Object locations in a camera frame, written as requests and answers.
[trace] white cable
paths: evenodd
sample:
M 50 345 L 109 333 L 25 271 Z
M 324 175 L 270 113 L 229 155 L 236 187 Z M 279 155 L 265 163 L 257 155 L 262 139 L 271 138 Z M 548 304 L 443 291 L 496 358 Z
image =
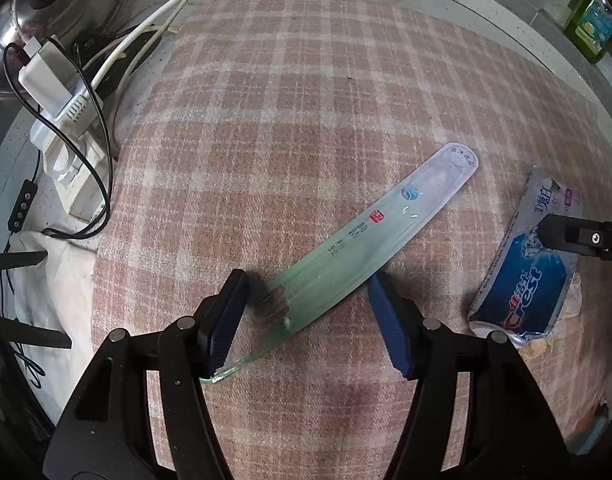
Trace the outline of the white cable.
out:
M 126 67 L 126 71 L 124 72 L 124 75 L 119 81 L 119 85 L 117 85 L 117 88 L 115 89 L 115 108 L 109 114 L 107 122 L 109 123 L 109 130 L 111 132 L 111 140 L 113 141 L 113 149 L 116 150 L 117 152 L 119 152 L 119 148 L 118 148 L 117 140 L 115 139 L 115 121 L 117 119 L 117 111 L 119 110 L 119 104 L 122 99 L 122 94 L 124 93 L 124 89 L 126 88 L 126 85 L 128 83 L 128 79 L 134 72 L 139 62 L 142 60 L 142 57 L 146 55 L 146 53 L 151 48 L 151 46 L 153 46 L 154 43 L 161 37 L 164 30 L 166 30 L 167 28 L 168 30 L 170 30 L 171 28 L 174 28 L 174 27 L 169 27 L 170 23 L 177 17 L 177 15 L 181 12 L 181 10 L 188 3 L 188 1 L 189 0 L 182 0 L 177 5 L 177 8 L 173 11 L 173 13 L 169 17 L 167 17 L 166 21 L 161 25 L 161 27 L 158 27 L 159 30 L 155 34 L 152 35 L 152 37 L 144 44 L 144 46 L 142 46 L 142 49 L 132 59 L 130 65 Z
M 10 6 L 11 14 L 13 15 L 13 25 L 15 25 L 15 30 L 19 34 L 19 37 L 24 41 L 24 43 L 28 43 L 29 39 L 23 33 L 22 28 L 19 26 L 19 20 L 17 19 L 17 0 L 13 0 L 12 5 Z
M 152 32 L 154 30 L 160 30 L 160 28 L 161 27 L 159 25 L 153 25 L 151 27 L 147 27 L 144 32 Z M 168 27 L 168 31 L 172 34 L 177 34 L 178 29 L 176 27 Z M 102 50 L 100 50 L 92 58 L 90 58 L 89 62 L 84 65 L 84 68 L 82 68 L 82 70 L 88 70 L 93 65 L 93 63 L 96 62 L 100 57 L 102 57 L 109 50 L 113 50 L 117 45 L 119 45 L 122 42 L 122 38 L 124 38 L 124 36 L 122 36 L 121 38 L 117 38 L 116 40 L 113 40 L 109 44 L 107 44 Z
M 106 61 L 104 62 L 104 64 L 101 66 L 99 71 L 95 74 L 95 77 L 93 78 L 93 81 L 92 81 L 93 89 L 95 89 L 95 88 L 97 88 L 99 86 L 99 83 L 101 83 L 102 79 L 106 75 L 106 72 L 108 72 L 108 70 L 110 69 L 111 65 L 115 62 L 115 60 L 120 55 L 120 53 L 122 53 L 136 38 L 138 38 L 139 35 L 149 25 L 154 23 L 155 20 L 158 19 L 158 17 L 160 17 L 162 14 L 166 13 L 168 10 L 172 9 L 174 6 L 176 6 L 181 1 L 182 0 L 169 0 L 169 1 L 167 1 L 159 9 L 157 9 L 154 13 L 152 13 L 148 18 L 146 18 L 143 22 L 141 22 L 137 26 L 137 28 L 135 28 L 134 31 L 132 31 L 128 36 L 126 36 L 124 38 L 124 40 L 122 41 L 122 43 L 120 43 L 119 46 L 116 47 L 116 49 L 112 51 L 110 56 L 108 56 L 106 58 Z
M 124 75 L 122 76 L 121 80 L 119 81 L 119 85 L 117 86 L 117 97 L 119 99 L 119 97 L 122 94 L 122 91 L 124 90 L 124 86 L 126 86 L 126 83 L 128 82 L 128 78 L 131 76 L 132 72 L 134 72 L 135 67 L 137 67 L 137 65 L 139 64 L 139 62 L 142 60 L 142 57 L 144 57 L 146 55 L 146 53 L 150 50 L 150 48 L 155 44 L 155 42 L 161 37 L 162 34 L 164 34 L 164 31 L 168 28 L 168 26 L 170 25 L 170 23 L 177 17 L 177 15 L 181 12 L 181 10 L 184 8 L 184 6 L 188 3 L 189 0 L 182 0 L 181 2 L 179 2 L 177 4 L 177 7 L 175 8 L 175 10 L 173 11 L 173 13 L 167 17 L 166 21 L 161 25 L 160 30 L 158 30 L 157 32 L 155 32 L 152 37 L 150 38 L 150 40 L 148 40 L 144 46 L 142 46 L 142 49 L 137 53 L 137 55 L 132 59 L 130 65 L 126 68 L 126 71 L 124 72 Z

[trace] black cable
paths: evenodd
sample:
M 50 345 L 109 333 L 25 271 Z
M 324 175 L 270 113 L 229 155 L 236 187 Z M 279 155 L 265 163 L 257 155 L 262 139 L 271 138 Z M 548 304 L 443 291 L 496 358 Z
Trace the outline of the black cable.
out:
M 8 235 L 8 241 L 6 242 L 6 247 L 4 248 L 4 254 L 6 254 L 10 250 L 10 236 L 12 233 Z M 6 277 L 8 278 L 8 286 L 10 287 L 13 296 L 15 295 L 15 290 L 13 289 L 13 284 L 10 281 L 10 275 L 8 274 L 8 270 L 6 270 Z M 1 277 L 0 270 L 0 294 L 1 294 L 1 316 L 6 317 L 6 312 L 4 311 L 4 281 Z M 46 377 L 46 372 L 44 369 L 38 365 L 35 361 L 33 361 L 30 357 L 27 357 L 24 353 L 24 348 L 17 341 L 13 341 L 14 345 L 17 347 L 17 350 L 12 349 L 13 354 L 16 355 L 24 363 L 24 370 L 30 373 L 31 377 L 28 381 L 38 390 L 42 389 L 42 383 L 39 380 L 38 376 Z
M 10 237 L 12 236 L 12 234 L 13 233 L 8 234 L 8 241 L 6 242 L 6 247 L 4 248 L 4 254 L 6 254 L 10 250 Z M 8 272 L 8 269 L 6 269 L 6 279 L 8 280 L 8 286 L 10 287 L 10 291 L 13 293 L 13 296 L 14 296 L 15 289 L 13 288 L 13 282 L 10 281 L 10 273 Z
M 59 45 L 57 47 L 58 49 L 60 49 L 62 52 L 64 51 L 62 46 Z M 110 196 L 109 193 L 106 191 L 106 187 L 104 186 L 104 183 L 102 182 L 102 179 L 99 177 L 99 174 L 97 173 L 97 171 L 95 170 L 95 168 L 93 168 L 93 166 L 91 165 L 91 163 L 88 161 L 88 159 L 86 158 L 86 156 L 83 155 L 83 153 L 80 152 L 80 150 L 78 149 L 77 146 L 75 146 L 75 144 L 54 124 L 51 123 L 51 121 L 49 121 L 48 119 L 46 119 L 45 117 L 43 117 L 41 114 L 39 114 L 29 103 L 28 101 L 26 101 L 26 99 L 24 99 L 24 97 L 22 96 L 22 94 L 20 93 L 20 91 L 17 89 L 17 87 L 14 85 L 12 78 L 10 76 L 10 70 L 8 67 L 8 51 L 10 49 L 14 49 L 15 51 L 19 50 L 19 46 L 16 45 L 15 43 L 9 43 L 5 49 L 4 49 L 4 56 L 3 56 L 3 62 L 4 62 L 4 75 L 6 76 L 6 80 L 8 81 L 8 84 L 10 85 L 11 90 L 13 91 L 13 94 L 15 95 L 15 97 L 19 100 L 19 102 L 22 104 L 22 106 L 24 108 L 26 108 L 26 110 L 29 111 L 29 113 L 35 117 L 35 119 L 39 120 L 42 124 L 44 124 L 46 127 L 48 127 L 48 129 L 50 129 L 52 132 L 55 133 L 55 135 L 57 135 L 63 142 L 64 144 L 66 144 L 66 146 L 68 148 L 70 148 L 70 150 L 75 153 L 75 155 L 82 161 L 82 164 L 84 164 L 84 166 L 86 166 L 87 170 L 90 171 L 90 174 L 93 176 L 93 178 L 95 179 L 97 185 L 99 186 L 99 189 L 102 193 L 102 197 L 104 199 L 104 208 L 102 209 L 102 211 L 99 213 L 99 215 L 97 215 L 97 217 L 90 223 L 88 224 L 86 227 L 84 227 L 83 229 L 81 229 L 78 232 L 75 232 L 73 234 L 68 234 L 68 233 L 64 233 L 61 231 L 58 231 L 56 229 L 52 229 L 52 228 L 47 228 L 44 229 L 42 232 L 44 234 L 53 236 L 55 238 L 61 238 L 61 239 L 75 239 L 75 240 L 86 240 L 88 238 L 91 238 L 95 235 L 97 235 L 99 232 L 101 232 L 104 227 L 106 227 L 106 224 L 108 224 L 108 221 L 110 220 Z M 81 75 L 81 70 L 79 67 L 77 67 L 76 65 L 74 65 L 78 71 L 78 73 Z M 86 89 L 88 90 L 90 88 L 90 84 L 88 83 L 88 81 L 86 80 L 86 78 L 84 78 L 84 84 L 86 85 Z M 107 147 L 107 156 L 108 156 L 108 183 L 109 183 L 109 190 L 112 190 L 112 181 L 113 181 L 113 163 L 112 163 L 112 159 L 110 158 L 110 136 L 108 135 L 108 128 L 106 126 L 106 121 L 104 119 L 103 114 L 101 114 L 101 108 L 99 107 L 99 103 L 97 102 L 97 97 L 95 95 L 94 92 L 92 92 L 92 89 L 89 90 L 92 99 L 93 99 L 93 103 L 96 106 L 96 110 L 100 116 L 100 120 L 102 121 L 102 128 L 104 130 L 104 136 L 106 137 L 106 147 Z M 104 219 L 102 220 L 102 223 L 100 226 L 98 226 L 96 229 L 94 229 L 93 231 L 89 232 L 90 229 L 92 229 L 98 222 L 99 220 L 102 218 L 102 216 L 104 217 Z
M 88 82 L 88 79 L 86 79 L 86 76 L 84 75 L 84 72 L 81 69 L 81 66 L 73 61 L 73 59 L 70 57 L 68 52 L 66 52 L 64 47 L 62 47 L 61 44 L 57 40 L 48 37 L 42 41 L 42 45 L 45 44 L 46 42 L 52 43 L 53 46 L 62 53 L 62 56 L 64 56 L 68 60 L 68 62 L 70 62 L 73 68 L 77 71 L 77 74 L 81 77 L 81 80 L 83 81 L 84 86 L 86 87 L 86 91 L 88 92 L 88 95 L 90 95 L 91 101 L 93 101 L 93 106 L 95 107 L 95 111 L 97 112 L 97 117 L 99 118 L 99 122 L 101 123 L 102 131 L 104 132 L 104 140 L 106 141 L 106 160 L 108 162 L 108 201 L 107 202 L 104 201 L 104 209 L 102 209 L 99 215 L 97 215 L 97 217 L 89 225 L 87 225 L 84 229 L 80 231 L 80 232 L 86 232 L 87 230 L 91 229 L 97 222 L 99 222 L 99 219 L 104 214 L 104 210 L 107 209 L 108 212 L 104 217 L 103 227 L 99 228 L 99 231 L 97 231 L 97 232 L 100 232 L 110 220 L 110 199 L 112 198 L 112 195 L 113 195 L 114 172 L 113 172 L 113 158 L 110 152 L 110 132 L 108 131 L 108 125 L 106 124 L 106 118 L 104 117 L 104 113 L 102 112 L 102 107 L 99 104 L 99 100 L 97 100 L 97 94 L 95 94 L 94 90 L 92 89 L 92 86 Z M 68 233 L 64 233 L 56 229 L 47 228 L 47 229 L 44 229 L 42 232 L 44 233 L 45 231 L 53 232 L 57 234 L 58 238 L 69 237 Z
M 24 369 L 30 373 L 31 377 L 28 381 L 38 390 L 42 389 L 42 383 L 39 380 L 38 376 L 46 377 L 46 372 L 44 369 L 38 365 L 35 361 L 33 361 L 30 357 L 27 357 L 24 354 L 24 348 L 17 341 L 14 342 L 14 345 L 17 347 L 17 350 L 13 349 L 13 354 L 16 355 L 18 359 L 21 359 L 24 363 Z
M 33 183 L 35 183 L 35 179 L 37 178 L 37 171 L 39 171 L 39 163 L 41 162 L 41 160 L 42 160 L 42 150 L 37 150 L 37 162 L 35 163 L 35 173 L 33 173 L 33 180 L 32 180 Z
M 80 44 L 79 43 L 75 43 L 75 56 L 77 56 L 77 66 L 84 66 L 83 63 L 81 62 L 81 56 L 80 56 Z
M 119 38 L 121 38 L 123 36 L 128 36 L 128 34 L 130 34 L 132 31 L 134 31 L 137 27 L 138 27 L 137 25 L 133 25 L 132 27 L 126 28 L 122 32 L 118 32 L 117 34 L 115 34 L 113 36 L 113 40 L 119 40 Z

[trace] green bottle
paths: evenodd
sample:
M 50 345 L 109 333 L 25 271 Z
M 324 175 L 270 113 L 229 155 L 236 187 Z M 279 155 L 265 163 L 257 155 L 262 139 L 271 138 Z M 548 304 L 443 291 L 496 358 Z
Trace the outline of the green bottle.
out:
M 590 63 L 597 63 L 612 40 L 611 4 L 608 0 L 580 0 L 564 34 Z

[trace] red logo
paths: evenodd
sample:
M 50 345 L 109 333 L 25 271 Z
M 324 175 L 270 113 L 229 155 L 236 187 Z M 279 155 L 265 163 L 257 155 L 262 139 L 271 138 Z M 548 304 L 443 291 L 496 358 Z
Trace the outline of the red logo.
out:
M 376 209 L 371 213 L 371 220 L 376 224 L 384 220 L 384 213 L 382 213 L 379 209 Z

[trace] screw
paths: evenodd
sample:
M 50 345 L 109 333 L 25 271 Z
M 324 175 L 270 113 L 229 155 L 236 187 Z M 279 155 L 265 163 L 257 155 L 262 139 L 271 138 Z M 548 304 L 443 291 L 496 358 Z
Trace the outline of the screw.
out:
M 422 324 L 429 330 L 438 330 L 442 325 L 438 320 L 433 319 L 432 317 L 427 317 L 425 320 L 423 320 Z
M 499 343 L 500 345 L 503 345 L 506 341 L 508 341 L 508 337 L 506 336 L 506 334 L 504 334 L 503 332 L 500 332 L 499 330 L 495 330 L 491 335 L 490 338 L 495 342 L 495 343 Z
M 115 330 L 108 334 L 108 338 L 113 343 L 121 341 L 122 339 L 124 339 L 124 336 L 126 336 L 126 330 L 124 330 L 123 328 L 115 328 Z
M 180 317 L 177 320 L 177 328 L 179 328 L 180 330 L 188 330 L 189 328 L 192 328 L 194 325 L 195 325 L 195 319 L 193 319 L 191 316 Z

